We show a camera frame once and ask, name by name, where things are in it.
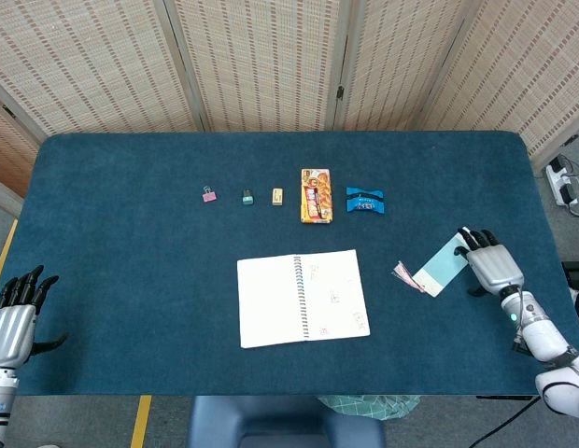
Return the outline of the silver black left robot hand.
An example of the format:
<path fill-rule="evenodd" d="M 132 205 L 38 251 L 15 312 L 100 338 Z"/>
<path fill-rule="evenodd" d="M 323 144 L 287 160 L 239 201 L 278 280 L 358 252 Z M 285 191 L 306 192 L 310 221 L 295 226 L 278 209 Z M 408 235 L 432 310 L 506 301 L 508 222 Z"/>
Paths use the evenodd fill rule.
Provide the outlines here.
<path fill-rule="evenodd" d="M 49 289 L 58 275 L 45 278 L 37 284 L 43 265 L 21 277 L 8 280 L 0 291 L 0 370 L 16 371 L 30 357 L 60 347 L 69 334 L 63 333 L 48 342 L 35 340 L 36 321 L 47 298 Z"/>

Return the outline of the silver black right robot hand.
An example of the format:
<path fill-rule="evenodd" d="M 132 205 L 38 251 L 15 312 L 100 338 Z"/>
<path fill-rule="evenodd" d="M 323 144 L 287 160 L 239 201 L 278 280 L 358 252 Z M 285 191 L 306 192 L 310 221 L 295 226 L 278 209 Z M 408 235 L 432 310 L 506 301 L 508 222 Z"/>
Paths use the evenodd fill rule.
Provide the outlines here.
<path fill-rule="evenodd" d="M 524 286 L 524 274 L 508 249 L 489 230 L 470 231 L 458 229 L 465 246 L 454 250 L 456 256 L 465 258 L 475 274 L 480 287 L 474 292 L 499 296 L 502 299 Z"/>

